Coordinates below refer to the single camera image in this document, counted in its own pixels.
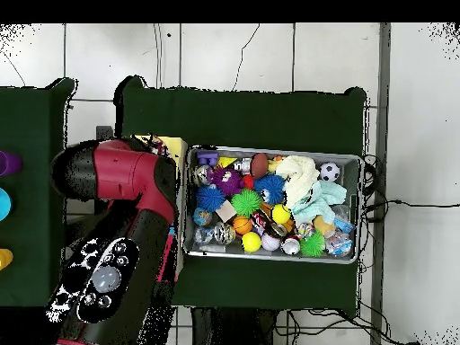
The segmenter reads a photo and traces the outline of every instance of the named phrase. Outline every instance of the dark green mat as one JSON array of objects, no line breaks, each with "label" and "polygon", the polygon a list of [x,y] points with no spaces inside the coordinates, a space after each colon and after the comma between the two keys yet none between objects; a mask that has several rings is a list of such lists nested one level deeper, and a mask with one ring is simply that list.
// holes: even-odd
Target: dark green mat
[{"label": "dark green mat", "polygon": [[[189,145],[362,155],[366,94],[155,90],[120,85],[123,135],[182,137]],[[355,314],[358,263],[331,265],[186,257],[176,305],[341,308]]]},{"label": "dark green mat", "polygon": [[0,306],[43,306],[58,281],[63,199],[49,182],[49,164],[62,150],[71,79],[47,89],[0,87],[0,149],[22,157],[22,171],[0,177],[13,210],[0,222],[0,247],[13,262],[0,270]]}]

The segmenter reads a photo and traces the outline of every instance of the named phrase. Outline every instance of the football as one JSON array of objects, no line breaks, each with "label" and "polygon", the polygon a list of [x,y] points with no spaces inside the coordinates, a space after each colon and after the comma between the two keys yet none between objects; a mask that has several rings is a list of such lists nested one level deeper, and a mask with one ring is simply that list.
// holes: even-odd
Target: football
[{"label": "football", "polygon": [[341,174],[341,169],[336,163],[324,163],[320,168],[320,178],[325,181],[336,181]]}]

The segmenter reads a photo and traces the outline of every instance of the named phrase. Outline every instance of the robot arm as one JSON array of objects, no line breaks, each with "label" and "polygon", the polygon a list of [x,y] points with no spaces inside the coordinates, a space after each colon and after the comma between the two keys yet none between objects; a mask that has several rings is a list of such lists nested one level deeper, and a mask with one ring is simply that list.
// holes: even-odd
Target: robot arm
[{"label": "robot arm", "polygon": [[[175,164],[136,139],[71,146],[52,163],[62,195],[110,199],[106,217],[76,248],[46,314],[78,345],[141,345],[146,321],[167,340],[171,284],[156,282],[175,210]],[[155,313],[155,319],[148,311]]]}]

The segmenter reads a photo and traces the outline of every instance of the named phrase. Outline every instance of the yellow cup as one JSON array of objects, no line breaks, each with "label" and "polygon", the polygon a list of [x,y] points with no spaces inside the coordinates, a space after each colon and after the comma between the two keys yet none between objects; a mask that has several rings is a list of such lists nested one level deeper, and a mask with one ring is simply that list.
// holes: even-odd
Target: yellow cup
[{"label": "yellow cup", "polygon": [[3,270],[13,261],[13,253],[8,249],[0,249],[0,270]]}]

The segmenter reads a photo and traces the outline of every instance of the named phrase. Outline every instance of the storage bin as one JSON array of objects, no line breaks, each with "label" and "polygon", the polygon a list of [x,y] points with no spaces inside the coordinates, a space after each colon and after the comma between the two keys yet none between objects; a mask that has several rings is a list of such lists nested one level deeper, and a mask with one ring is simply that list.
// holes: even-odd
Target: storage bin
[{"label": "storage bin", "polygon": [[[207,257],[226,257],[226,258],[244,258],[248,260],[263,260],[263,261],[301,261],[301,262],[323,262],[323,263],[341,263],[350,264],[358,257],[359,232],[361,227],[361,209],[363,205],[362,186],[364,179],[364,162],[355,155],[331,155],[331,154],[318,154],[308,152],[292,152],[292,151],[275,151],[275,150],[262,150],[251,148],[237,148],[237,147],[212,147],[206,149],[201,146],[191,146],[188,149],[185,160],[185,174],[184,187],[182,196],[185,198],[185,212],[182,214],[183,220],[181,221],[181,247],[188,255],[198,255]],[[316,168],[321,164],[333,162],[341,168],[341,174],[336,181],[347,190],[347,196],[343,205],[349,207],[349,221],[355,225],[355,229],[350,233],[350,239],[353,242],[350,252],[342,257],[337,257],[324,252],[321,257],[300,257],[293,255],[286,255],[277,249],[274,252],[268,252],[260,248],[257,252],[246,253],[241,246],[241,239],[236,238],[231,244],[226,246],[226,252],[203,252],[199,250],[199,245],[194,242],[193,235],[196,225],[193,222],[192,216],[196,207],[196,190],[197,186],[193,182],[193,169],[199,165],[197,159],[197,152],[216,152],[219,155],[226,157],[245,158],[253,157],[258,153],[265,153],[269,159],[277,155],[301,155],[311,157]]]}]

